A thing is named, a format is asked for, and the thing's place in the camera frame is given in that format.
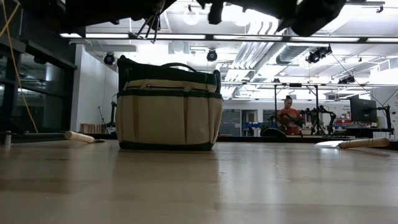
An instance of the computer monitor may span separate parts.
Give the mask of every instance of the computer monitor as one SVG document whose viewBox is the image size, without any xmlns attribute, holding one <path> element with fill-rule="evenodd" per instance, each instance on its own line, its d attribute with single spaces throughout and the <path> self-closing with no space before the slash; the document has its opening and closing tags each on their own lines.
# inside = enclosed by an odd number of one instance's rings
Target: computer monitor
<svg viewBox="0 0 398 224">
<path fill-rule="evenodd" d="M 377 122 L 377 106 L 374 100 L 363 100 L 357 97 L 349 99 L 351 122 Z"/>
</svg>

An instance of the yellow cable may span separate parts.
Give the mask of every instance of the yellow cable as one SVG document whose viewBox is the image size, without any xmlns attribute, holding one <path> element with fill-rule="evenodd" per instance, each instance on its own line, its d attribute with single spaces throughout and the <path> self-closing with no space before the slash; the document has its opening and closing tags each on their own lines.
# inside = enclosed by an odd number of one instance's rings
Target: yellow cable
<svg viewBox="0 0 398 224">
<path fill-rule="evenodd" d="M 8 42 L 9 42 L 9 44 L 10 44 L 12 63 L 14 64 L 15 75 L 16 75 L 17 80 L 18 80 L 19 88 L 21 89 L 22 99 L 24 100 L 25 107 L 26 107 L 27 113 L 28 113 L 28 115 L 29 115 L 29 118 L 30 118 L 30 120 L 32 121 L 33 127 L 35 128 L 36 133 L 39 133 L 39 131 L 37 130 L 35 121 L 33 120 L 32 114 L 30 113 L 29 107 L 28 107 L 28 105 L 27 105 L 27 102 L 26 102 L 26 99 L 25 99 L 25 94 L 24 94 L 24 92 L 22 91 L 21 79 L 19 78 L 19 72 L 18 72 L 18 68 L 17 68 L 17 63 L 16 63 L 16 61 L 15 61 L 15 56 L 14 56 L 14 49 L 12 48 L 10 30 L 9 30 L 9 28 L 8 28 L 8 24 L 9 24 L 10 20 L 12 19 L 12 17 L 10 17 L 9 19 L 7 19 L 7 14 L 6 14 L 6 2 L 5 2 L 5 0 L 2 0 L 2 10 L 3 10 L 3 12 L 4 12 L 4 19 L 5 19 L 5 21 L 6 21 L 6 26 L 5 26 L 5 28 L 7 29 L 7 36 L 8 36 Z"/>
</svg>

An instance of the red shirt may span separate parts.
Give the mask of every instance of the red shirt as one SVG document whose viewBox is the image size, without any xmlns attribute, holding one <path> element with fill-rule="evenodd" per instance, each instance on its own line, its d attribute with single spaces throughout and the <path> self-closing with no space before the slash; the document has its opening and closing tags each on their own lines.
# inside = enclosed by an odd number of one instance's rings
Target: red shirt
<svg viewBox="0 0 398 224">
<path fill-rule="evenodd" d="M 282 109 L 278 112 L 278 120 L 279 122 L 286 121 L 287 126 L 285 130 L 285 134 L 300 134 L 300 127 L 298 127 L 293 121 L 291 121 L 287 116 L 282 116 L 282 114 L 288 114 L 293 119 L 300 119 L 300 113 L 292 108 Z"/>
</svg>

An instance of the woman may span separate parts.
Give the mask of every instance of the woman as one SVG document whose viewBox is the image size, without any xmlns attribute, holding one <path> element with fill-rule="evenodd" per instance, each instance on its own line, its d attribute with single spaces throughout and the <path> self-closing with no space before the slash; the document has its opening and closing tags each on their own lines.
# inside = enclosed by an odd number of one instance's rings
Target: woman
<svg viewBox="0 0 398 224">
<path fill-rule="evenodd" d="M 293 100 L 290 96 L 286 96 L 285 106 L 278 112 L 279 126 L 283 127 L 285 134 L 300 134 L 300 127 L 297 125 L 301 121 L 300 113 L 291 108 Z"/>
</svg>

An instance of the bag handle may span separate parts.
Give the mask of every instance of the bag handle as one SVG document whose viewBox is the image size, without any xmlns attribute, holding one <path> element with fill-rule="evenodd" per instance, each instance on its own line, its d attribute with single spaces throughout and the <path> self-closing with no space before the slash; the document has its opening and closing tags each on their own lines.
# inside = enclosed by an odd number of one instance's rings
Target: bag handle
<svg viewBox="0 0 398 224">
<path fill-rule="evenodd" d="M 193 69 L 191 66 L 185 65 L 183 63 L 178 63 L 178 62 L 172 62 L 172 63 L 166 63 L 164 65 L 162 65 L 161 67 L 176 67 L 176 66 L 181 66 L 181 67 L 185 67 L 193 72 L 197 72 L 195 69 Z"/>
</svg>

